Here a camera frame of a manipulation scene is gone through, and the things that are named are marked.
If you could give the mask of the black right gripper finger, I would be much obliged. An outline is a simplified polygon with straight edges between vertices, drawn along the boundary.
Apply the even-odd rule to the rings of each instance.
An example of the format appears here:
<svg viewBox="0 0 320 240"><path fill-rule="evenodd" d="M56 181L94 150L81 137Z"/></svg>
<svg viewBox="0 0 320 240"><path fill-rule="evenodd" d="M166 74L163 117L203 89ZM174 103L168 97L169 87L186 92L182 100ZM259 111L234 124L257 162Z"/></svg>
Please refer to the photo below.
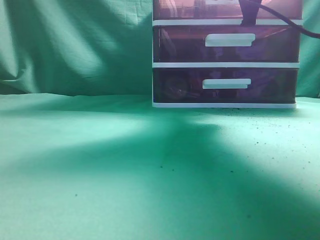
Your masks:
<svg viewBox="0 0 320 240"><path fill-rule="evenodd" d="M239 0L242 12L241 26L254 26L262 0Z"/></svg>

